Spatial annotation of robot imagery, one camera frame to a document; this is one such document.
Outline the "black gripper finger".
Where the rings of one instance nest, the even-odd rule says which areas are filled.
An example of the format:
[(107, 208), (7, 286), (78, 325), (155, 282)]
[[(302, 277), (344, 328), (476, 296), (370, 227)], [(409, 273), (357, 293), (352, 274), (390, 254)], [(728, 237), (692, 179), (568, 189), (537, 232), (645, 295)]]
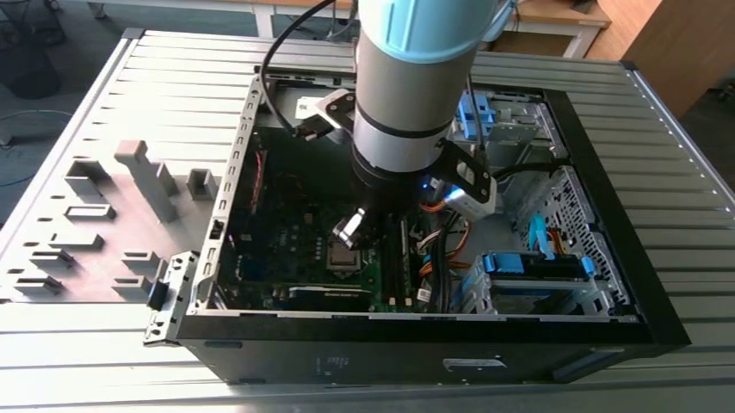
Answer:
[(372, 249), (377, 240), (377, 218), (372, 209), (358, 207), (340, 220), (332, 233), (348, 250)]

